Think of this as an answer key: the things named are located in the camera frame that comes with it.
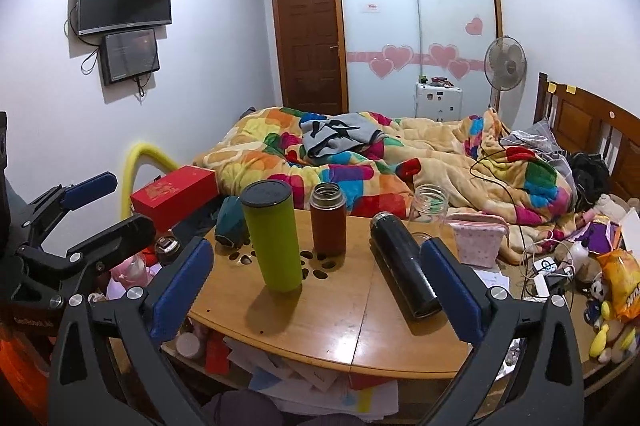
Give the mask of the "green thermos cup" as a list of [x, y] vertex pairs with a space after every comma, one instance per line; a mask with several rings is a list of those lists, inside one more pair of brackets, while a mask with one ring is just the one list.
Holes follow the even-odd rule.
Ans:
[[240, 195], [243, 215], [265, 286], [279, 293], [303, 281], [293, 192], [281, 180], [259, 180]]

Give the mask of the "pink plush toy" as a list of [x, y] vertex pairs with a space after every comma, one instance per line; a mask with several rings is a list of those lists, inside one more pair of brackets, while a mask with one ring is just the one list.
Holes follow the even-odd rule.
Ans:
[[113, 268], [111, 276], [125, 290], [129, 290], [136, 286], [147, 287], [154, 278], [154, 273], [146, 266], [144, 257], [137, 253]]

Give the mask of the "black thermos bottle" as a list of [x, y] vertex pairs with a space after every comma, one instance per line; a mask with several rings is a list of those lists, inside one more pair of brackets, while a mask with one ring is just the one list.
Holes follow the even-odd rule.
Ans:
[[423, 319], [442, 311], [420, 263], [420, 246], [402, 221], [379, 212], [370, 221], [374, 246], [392, 275], [411, 315]]

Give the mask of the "colourful patchwork blanket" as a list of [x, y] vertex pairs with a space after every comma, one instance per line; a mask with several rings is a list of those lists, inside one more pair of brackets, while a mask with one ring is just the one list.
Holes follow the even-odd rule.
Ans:
[[414, 189], [434, 184], [448, 193], [453, 214], [496, 215], [509, 225], [500, 246], [509, 264], [518, 264], [529, 245], [548, 250], [578, 228], [570, 185], [534, 151], [503, 146], [508, 130], [494, 110], [458, 122], [365, 112], [382, 139], [323, 160], [306, 157], [299, 128], [306, 113], [312, 112], [264, 108], [247, 115], [194, 163], [215, 172], [224, 195], [240, 195], [258, 180], [282, 180], [297, 209], [309, 208], [316, 184], [335, 182], [357, 217], [391, 212], [408, 219]]

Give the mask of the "yellow plush toy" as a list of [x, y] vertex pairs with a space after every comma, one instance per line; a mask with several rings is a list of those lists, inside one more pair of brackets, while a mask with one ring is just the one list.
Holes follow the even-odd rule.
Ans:
[[639, 352], [639, 325], [624, 323], [614, 316], [612, 305], [601, 302], [597, 334], [589, 347], [589, 357], [601, 364], [620, 364]]

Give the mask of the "orange snack bag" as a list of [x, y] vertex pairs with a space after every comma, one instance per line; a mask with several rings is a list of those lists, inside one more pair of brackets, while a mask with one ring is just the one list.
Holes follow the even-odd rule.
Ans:
[[612, 250], [600, 255], [598, 263], [611, 289], [615, 315], [626, 321], [638, 318], [640, 271], [636, 257], [626, 250]]

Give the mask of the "grey striped pillow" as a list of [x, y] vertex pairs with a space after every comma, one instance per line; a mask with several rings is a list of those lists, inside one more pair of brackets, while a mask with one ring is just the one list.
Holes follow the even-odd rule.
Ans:
[[556, 141], [548, 120], [538, 120], [525, 130], [511, 131], [500, 140], [503, 146], [524, 146], [534, 151], [546, 163], [556, 169], [572, 189], [575, 189], [574, 176], [567, 152]]

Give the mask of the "black bag on bed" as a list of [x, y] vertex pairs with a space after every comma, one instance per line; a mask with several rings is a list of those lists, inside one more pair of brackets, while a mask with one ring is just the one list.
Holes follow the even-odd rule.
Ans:
[[600, 154], [572, 153], [567, 157], [576, 188], [575, 209], [585, 212], [608, 193], [610, 172]]

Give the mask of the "white suitcase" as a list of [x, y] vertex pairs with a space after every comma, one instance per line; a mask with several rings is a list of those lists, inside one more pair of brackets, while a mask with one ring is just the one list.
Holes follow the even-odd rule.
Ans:
[[461, 120], [463, 92], [458, 87], [416, 84], [416, 118], [436, 122]]

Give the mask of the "wooden bed headboard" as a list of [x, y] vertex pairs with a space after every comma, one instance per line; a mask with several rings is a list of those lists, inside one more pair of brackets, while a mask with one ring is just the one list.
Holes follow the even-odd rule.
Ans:
[[639, 196], [639, 119], [582, 88], [538, 75], [534, 121], [546, 120], [567, 152], [598, 154], [610, 171], [610, 192]]

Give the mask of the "grey black garment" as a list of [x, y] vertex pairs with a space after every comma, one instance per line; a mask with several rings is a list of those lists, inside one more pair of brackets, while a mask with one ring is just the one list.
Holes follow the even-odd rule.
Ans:
[[361, 114], [306, 113], [299, 121], [306, 157], [323, 160], [347, 151], [359, 152], [383, 137], [382, 129]]

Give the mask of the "standing electric fan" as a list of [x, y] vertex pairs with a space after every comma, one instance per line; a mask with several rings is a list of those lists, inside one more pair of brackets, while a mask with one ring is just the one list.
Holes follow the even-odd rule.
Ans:
[[511, 36], [496, 38], [487, 48], [483, 71], [490, 86], [490, 106], [499, 111], [501, 95], [524, 82], [527, 59], [521, 43]]

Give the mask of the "white sliding wardrobe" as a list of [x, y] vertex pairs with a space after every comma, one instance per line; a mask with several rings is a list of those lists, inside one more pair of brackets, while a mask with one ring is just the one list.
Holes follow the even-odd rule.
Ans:
[[416, 84], [458, 87], [461, 116], [490, 105], [485, 52], [496, 0], [341, 0], [348, 106], [416, 117]]

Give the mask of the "brown wooden door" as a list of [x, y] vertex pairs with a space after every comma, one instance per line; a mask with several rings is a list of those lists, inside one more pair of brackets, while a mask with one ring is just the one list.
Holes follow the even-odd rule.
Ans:
[[282, 101], [340, 114], [344, 108], [335, 0], [272, 0]]

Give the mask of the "small black wall monitor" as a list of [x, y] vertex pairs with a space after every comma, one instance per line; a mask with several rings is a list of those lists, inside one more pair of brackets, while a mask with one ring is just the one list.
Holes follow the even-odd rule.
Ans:
[[155, 30], [124, 30], [107, 34], [99, 46], [100, 73], [105, 87], [160, 69]]

